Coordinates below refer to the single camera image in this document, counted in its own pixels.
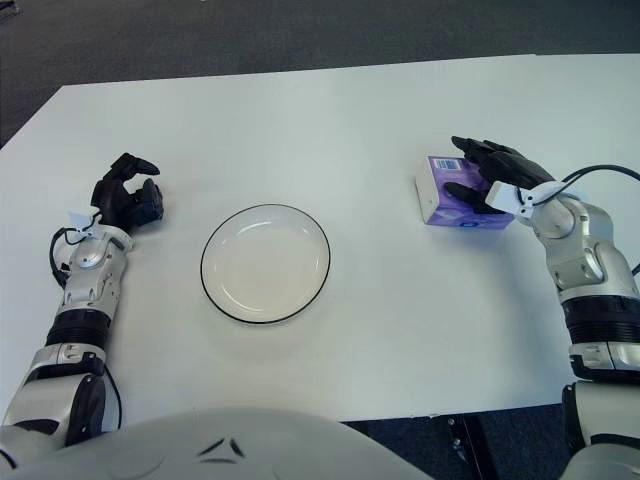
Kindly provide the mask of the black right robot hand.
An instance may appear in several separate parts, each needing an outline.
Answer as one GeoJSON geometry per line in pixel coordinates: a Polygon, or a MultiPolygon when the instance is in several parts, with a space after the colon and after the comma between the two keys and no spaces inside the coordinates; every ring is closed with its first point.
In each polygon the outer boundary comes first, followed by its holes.
{"type": "Polygon", "coordinates": [[[511,147],[489,140],[479,141],[458,136],[452,136],[451,141],[464,153],[467,161],[478,167],[478,172],[488,183],[488,187],[477,190],[457,182],[446,182],[444,189],[453,198],[471,206],[476,214],[501,214],[501,211],[485,202],[489,188],[495,181],[531,190],[554,180],[539,164],[511,147]]]}

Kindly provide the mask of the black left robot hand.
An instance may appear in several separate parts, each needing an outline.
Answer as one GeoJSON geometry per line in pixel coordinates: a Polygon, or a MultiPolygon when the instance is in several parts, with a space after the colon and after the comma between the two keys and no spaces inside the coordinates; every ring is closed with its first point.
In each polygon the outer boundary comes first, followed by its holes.
{"type": "Polygon", "coordinates": [[[153,163],[123,153],[99,180],[93,190],[91,205],[99,210],[99,223],[130,234],[138,227],[160,220],[164,215],[163,196],[150,176],[160,174],[153,163]],[[131,193],[125,182],[138,174],[148,178],[131,193]]]}

